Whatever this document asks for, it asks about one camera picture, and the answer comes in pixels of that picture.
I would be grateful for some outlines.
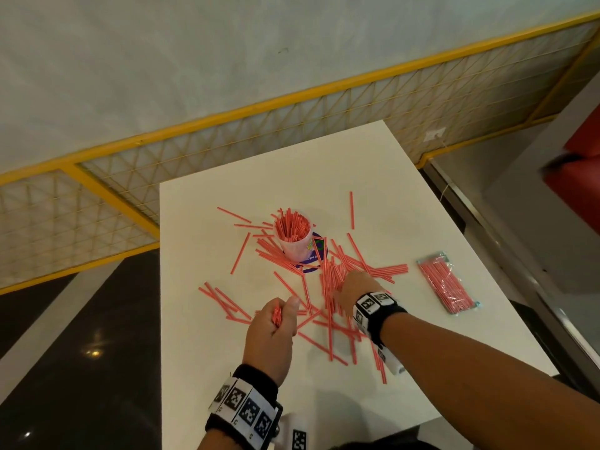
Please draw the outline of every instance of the white wall socket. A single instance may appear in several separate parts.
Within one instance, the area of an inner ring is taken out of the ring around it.
[[[444,135],[444,131],[446,131],[446,127],[443,127],[440,129],[432,129],[431,131],[427,131],[425,133],[425,138],[423,139],[423,142],[429,142],[430,140],[441,137],[442,135]]]

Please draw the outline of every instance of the red seat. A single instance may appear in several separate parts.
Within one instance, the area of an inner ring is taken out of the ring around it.
[[[544,181],[600,234],[600,156],[567,162]]]
[[[600,155],[600,105],[575,131],[565,148],[586,158]]]

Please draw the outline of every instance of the yellow metal frame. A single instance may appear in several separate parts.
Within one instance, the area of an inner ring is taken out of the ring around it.
[[[339,92],[341,90],[346,90],[349,88],[354,88],[357,86],[361,86],[364,84],[368,84],[371,82],[375,82],[381,79],[389,78],[394,75],[405,74],[412,71],[416,71],[418,69],[431,67],[434,65],[438,65],[443,62],[464,58],[469,55],[486,52],[488,50],[501,47],[504,45],[518,43],[520,41],[525,41],[527,39],[535,38],[541,35],[546,35],[548,33],[556,32],[558,30],[574,27],[583,23],[592,22],[594,20],[600,19],[600,11],[592,12],[589,14],[577,16],[562,22],[555,22],[552,24],[547,24],[540,27],[531,28],[525,31],[521,31],[519,33],[515,33],[512,35],[506,35],[504,37],[497,37],[494,39],[487,39],[485,41],[479,41],[470,45],[466,45],[464,47],[460,47],[454,50],[450,50],[447,52],[441,52],[436,55],[432,55],[430,57],[425,57],[418,60],[412,60],[407,63],[402,63],[401,65],[396,65],[393,67],[387,67],[385,69],[379,69],[377,71],[368,72],[365,74],[357,75],[355,77],[346,78],[343,80],[339,80],[337,82],[331,82],[324,85],[319,85],[317,87],[313,87],[307,90],[303,90],[300,92],[291,93],[289,95],[284,95],[281,97],[276,97],[274,99],[270,99],[268,101],[259,102],[257,104],[248,105],[246,107],[241,107],[235,110],[231,110],[228,112],[223,112],[219,114],[213,114],[198,120],[193,120],[191,122],[182,123],[179,125],[174,125],[168,128],[158,129],[156,131],[147,132],[141,135],[135,135],[133,137],[128,137],[122,140],[118,140],[116,142],[110,142],[102,145],[98,145],[95,147],[91,147],[86,150],[82,150],[76,153],[71,153],[69,155],[51,159],[49,161],[42,162],[40,164],[36,164],[34,166],[28,166],[19,168],[17,170],[13,170],[11,172],[7,172],[4,174],[0,174],[0,186],[18,181],[21,179],[28,178],[33,175],[51,172],[57,169],[60,169],[67,173],[71,178],[81,183],[84,187],[89,189],[92,193],[101,197],[108,204],[112,205],[119,211],[121,211],[124,215],[128,216],[132,219],[136,224],[146,229],[150,234],[155,236],[157,239],[160,237],[160,229],[156,223],[152,219],[149,219],[146,215],[139,212],[133,205],[124,200],[122,197],[118,196],[115,192],[113,192],[108,186],[106,186],[102,181],[99,181],[95,176],[90,174],[83,167],[79,166],[80,163],[85,161],[89,161],[95,158],[100,158],[103,156],[111,155],[113,153],[121,152],[127,149],[139,147],[144,144],[149,144],[153,142],[158,142],[161,140],[165,140],[168,138],[176,137],[183,134],[192,133],[194,131],[198,131],[200,129],[210,128],[216,125],[221,125],[223,123],[228,123],[234,120],[242,119],[245,117],[249,117],[252,115],[256,115],[263,112],[268,112],[270,110],[278,109],[281,107],[285,107],[292,104],[301,103],[304,101],[308,101],[309,99],[323,97],[335,92]],[[558,90],[566,83],[569,76],[573,73],[574,69],[576,69],[582,62],[582,60],[587,56],[587,54],[593,49],[595,45],[598,44],[600,40],[600,33],[597,33],[595,37],[590,41],[590,44],[586,46],[586,48],[581,52],[581,54],[574,60],[572,65],[567,69],[564,75],[562,75],[559,81],[556,83],[555,87],[550,91],[550,93],[544,98],[538,107],[536,107],[535,111],[530,115],[528,120],[525,123],[517,125],[512,128],[503,129],[499,132],[495,132],[492,134],[484,135],[479,138],[475,138],[472,140],[468,140],[466,142],[461,142],[458,144],[454,144],[447,148],[439,149],[433,152],[429,152],[424,154],[421,157],[421,160],[416,164],[417,168],[421,168],[425,165],[425,163],[440,154],[456,150],[463,146],[473,144],[476,142],[481,142],[483,140],[487,140],[489,138],[497,137],[499,135],[511,133],[513,131],[518,131],[519,129],[526,128],[532,126],[534,124],[543,123],[549,121],[555,117],[555,115],[550,117],[545,117],[544,119],[534,120],[535,117],[541,112],[543,107],[551,100],[551,97],[555,95]],[[44,277],[35,278],[30,281],[21,282],[20,284],[15,284],[10,287],[6,287],[4,289],[0,289],[0,295],[8,292],[13,292],[15,290],[19,290],[21,288],[33,286],[34,284],[40,284],[44,281],[49,281],[51,279],[60,278],[66,275],[70,275],[72,273],[80,272],[86,270],[88,268],[93,268],[94,266],[102,265],[108,262],[112,262],[113,260],[122,259],[128,256],[134,256],[135,254],[143,253],[150,249],[158,248],[158,242],[148,245],[146,247],[133,249],[131,251],[126,251],[121,254],[117,254],[115,256],[106,257],[104,259],[95,260],[93,262],[89,262],[87,264],[82,264],[67,270],[63,270],[60,272],[52,273],[50,275],[46,275]]]
[[[146,245],[141,248],[131,249],[130,251],[120,252],[119,254],[115,254],[114,256],[104,257],[102,259],[93,260],[92,262],[87,262],[81,265],[77,265],[76,267],[67,268],[66,270],[61,270],[56,273],[51,273],[46,276],[42,276],[39,278],[30,279],[29,281],[20,282],[19,284],[15,284],[13,286],[4,287],[0,289],[0,295],[4,295],[9,292],[15,292],[16,290],[21,290],[26,287],[35,286],[36,284],[45,283],[46,281],[51,281],[52,279],[63,278],[65,276],[72,275],[73,273],[79,273],[84,270],[89,270],[94,267],[99,267],[100,265],[104,265],[110,262],[114,262],[116,260],[124,259],[125,257],[135,256],[136,254],[145,253],[146,251],[152,251],[153,249],[157,249],[160,247],[160,243],[152,243],[150,245]]]

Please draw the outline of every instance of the white table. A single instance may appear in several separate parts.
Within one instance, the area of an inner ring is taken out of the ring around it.
[[[241,221],[217,206],[258,225],[280,206],[301,209],[319,234],[352,254],[349,191],[355,201],[352,234],[365,260],[374,267],[409,264],[408,274],[385,287],[411,313],[558,373],[386,125],[376,122],[161,185],[163,448],[195,450],[209,403],[243,353],[247,326],[225,320],[198,287],[208,281],[251,315],[269,299],[289,296],[274,270],[302,291],[299,277],[258,257],[256,238],[230,275],[247,232],[258,231],[234,227]],[[482,308],[459,316],[442,308],[415,266],[416,259],[441,249]],[[321,306],[318,273],[307,276],[312,301]],[[326,345],[326,328],[309,324],[303,331]],[[381,438],[440,416],[408,373],[388,372],[388,384],[382,384],[368,341],[357,343],[356,366],[346,337],[336,333],[334,346],[348,367],[296,337],[278,397],[284,413],[308,418],[313,448]]]

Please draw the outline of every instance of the pink cup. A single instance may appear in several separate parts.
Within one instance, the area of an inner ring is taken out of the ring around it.
[[[302,212],[298,210],[292,209],[293,212],[298,212],[298,214],[304,216],[308,221],[308,234],[297,242],[285,242],[279,238],[277,235],[277,229],[273,229],[274,239],[280,244],[281,249],[283,249],[283,254],[291,260],[292,262],[302,262],[310,257],[311,252],[313,251],[313,225],[310,222],[310,219]]]

